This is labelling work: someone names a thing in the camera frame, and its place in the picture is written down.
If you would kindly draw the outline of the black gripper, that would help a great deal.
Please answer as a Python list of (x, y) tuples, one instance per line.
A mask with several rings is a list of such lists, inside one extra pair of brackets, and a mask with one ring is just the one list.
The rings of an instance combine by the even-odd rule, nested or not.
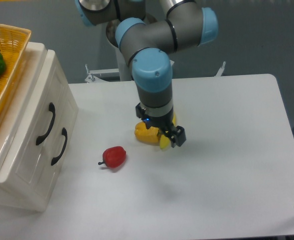
[(186, 141), (185, 129), (173, 124), (174, 107), (172, 104), (152, 108), (138, 103), (135, 111), (136, 116), (146, 124), (147, 129), (159, 128), (162, 135), (170, 141), (172, 148), (181, 147)]

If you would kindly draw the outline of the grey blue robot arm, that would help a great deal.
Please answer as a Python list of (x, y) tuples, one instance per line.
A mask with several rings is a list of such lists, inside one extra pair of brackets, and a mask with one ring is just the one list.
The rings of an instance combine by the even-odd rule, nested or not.
[(219, 22), (209, 7), (194, 0), (163, 0), (166, 18), (146, 23), (143, 0), (77, 0), (85, 24), (119, 21), (114, 38), (130, 70), (139, 96), (136, 115), (147, 128), (158, 128), (173, 147), (186, 141), (183, 127), (173, 123), (173, 70), (169, 55), (215, 40)]

